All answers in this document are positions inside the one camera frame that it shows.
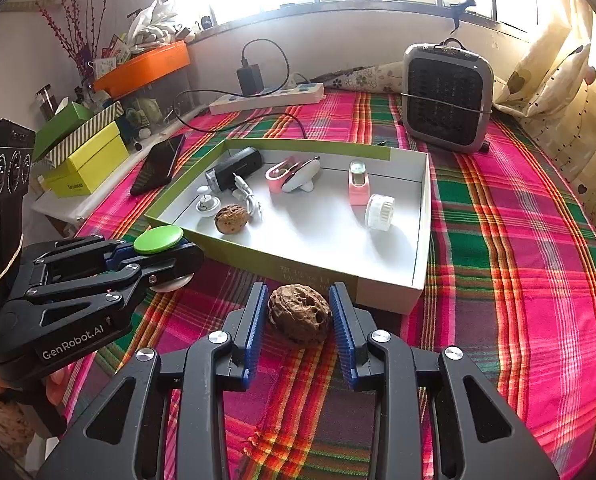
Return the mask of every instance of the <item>phone screen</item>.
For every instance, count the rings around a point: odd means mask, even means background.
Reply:
[[[155,144],[144,161],[130,193],[139,195],[171,182],[175,160],[182,147],[184,135],[171,137]]]

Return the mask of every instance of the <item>white wall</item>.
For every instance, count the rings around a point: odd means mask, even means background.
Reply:
[[[80,0],[84,11],[86,0]],[[126,32],[130,20],[125,16],[138,7],[147,7],[153,0],[108,0],[100,34],[100,46],[107,46],[113,33]],[[102,0],[94,0],[96,16]],[[49,9],[62,29],[64,14],[60,8]],[[60,46],[39,12],[0,13],[0,117],[6,117],[33,130],[44,124],[35,94],[50,84],[56,99],[75,97],[80,86],[75,63]]]
[[[191,87],[239,92],[240,51],[254,38],[274,40],[285,51],[292,72],[316,77],[401,60],[409,45],[438,43],[452,30],[448,18],[393,10],[333,10],[252,23],[189,46]],[[455,37],[486,58],[503,80],[528,47],[525,41],[471,23],[462,23]],[[246,56],[250,64],[260,65],[265,86],[283,81],[286,68],[273,45],[254,43]],[[201,94],[203,103],[214,98],[215,94]]]

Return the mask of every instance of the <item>hand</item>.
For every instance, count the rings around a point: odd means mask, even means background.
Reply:
[[[58,406],[65,391],[67,390],[67,383],[69,383],[69,373],[67,368],[61,368],[53,374],[49,375],[46,381],[47,399],[54,406]],[[0,378],[0,394],[4,392],[9,386]]]

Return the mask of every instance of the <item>power adapter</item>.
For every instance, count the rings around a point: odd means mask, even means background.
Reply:
[[[236,70],[236,74],[238,75],[238,81],[240,81],[242,95],[250,96],[259,94],[265,89],[260,67],[257,64],[250,65],[246,57],[242,58],[242,67]]]

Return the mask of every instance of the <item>white charging cable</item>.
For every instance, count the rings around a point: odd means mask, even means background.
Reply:
[[[236,182],[236,188],[238,188],[233,191],[233,198],[245,203],[245,209],[250,217],[255,216],[262,209],[260,202],[255,200],[254,192],[249,187],[249,184],[245,182],[244,178],[235,173],[233,176]]]

